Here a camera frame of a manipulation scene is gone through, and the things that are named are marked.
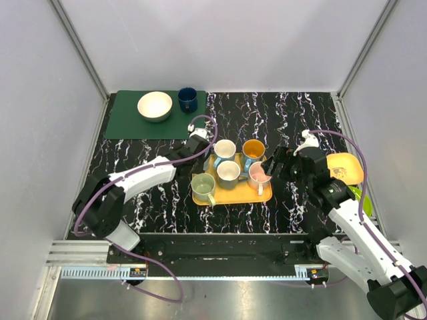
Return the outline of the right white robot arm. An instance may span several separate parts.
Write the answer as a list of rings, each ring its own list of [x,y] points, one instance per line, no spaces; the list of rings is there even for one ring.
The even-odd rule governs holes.
[[[366,293],[381,319],[397,319],[421,306],[426,299],[426,267],[414,266],[385,238],[367,215],[350,188],[331,177],[326,154],[317,147],[294,151],[278,147],[262,162],[271,176],[279,171],[283,180],[302,184],[311,203],[321,209],[350,238],[358,249],[347,249],[331,233],[321,230],[310,235],[303,247],[311,264],[331,263]]]

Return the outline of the light green mug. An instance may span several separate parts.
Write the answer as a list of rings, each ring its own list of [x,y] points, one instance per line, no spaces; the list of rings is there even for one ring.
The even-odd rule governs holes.
[[[214,195],[216,192],[216,180],[209,173],[194,175],[191,180],[191,190],[196,203],[204,205],[216,205]]]

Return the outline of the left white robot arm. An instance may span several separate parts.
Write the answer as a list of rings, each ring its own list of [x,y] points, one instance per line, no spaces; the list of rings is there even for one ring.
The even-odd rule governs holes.
[[[119,245],[128,263],[139,263],[144,248],[139,235],[122,220],[124,204],[152,187],[199,173],[209,153],[206,130],[200,129],[184,144],[178,143],[139,167],[119,173],[93,173],[72,205],[76,217],[84,214],[75,226],[84,224],[98,239]]]

